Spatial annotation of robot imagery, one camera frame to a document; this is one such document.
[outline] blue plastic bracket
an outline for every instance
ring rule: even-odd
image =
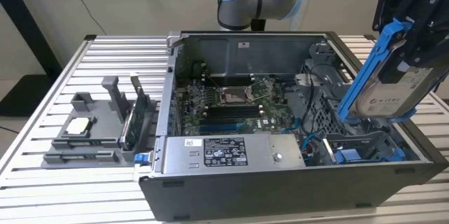
[[[359,122],[358,118],[349,118],[349,108],[354,102],[354,100],[358,97],[359,91],[363,88],[366,81],[369,77],[371,76],[371,73],[379,63],[382,63],[389,54],[389,44],[391,41],[391,38],[398,32],[407,32],[407,30],[411,27],[410,22],[399,22],[397,19],[393,19],[393,22],[389,23],[379,34],[379,38],[377,40],[377,43],[373,47],[373,50],[369,54],[367,60],[357,74],[355,80],[353,81],[349,90],[345,94],[345,97],[342,98],[342,101],[338,106],[338,116],[343,123],[357,123]],[[405,113],[402,116],[395,118],[389,118],[391,122],[399,122],[405,119],[409,119],[415,112],[415,109],[411,109],[407,113]]]

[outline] motherboard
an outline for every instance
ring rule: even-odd
[[[282,85],[273,76],[190,80],[177,88],[182,135],[281,134],[295,127]]]

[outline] blue latch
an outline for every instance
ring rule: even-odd
[[[134,164],[149,164],[149,153],[138,153],[134,155]]]

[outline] barcode sticker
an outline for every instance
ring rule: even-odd
[[[202,146],[202,139],[185,139],[183,142],[185,147],[201,147]]]

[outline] sticker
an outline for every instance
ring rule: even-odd
[[[203,165],[206,167],[247,165],[245,139],[242,137],[203,139]]]
[[[359,101],[358,107],[365,116],[389,116],[393,115],[409,102],[409,97],[419,95],[414,93],[415,88],[425,82],[430,73],[430,68],[410,67],[395,84],[377,83],[366,89]]]
[[[202,139],[185,139],[183,142],[185,147],[201,147],[202,146]]]
[[[249,42],[238,43],[238,48],[249,48]]]

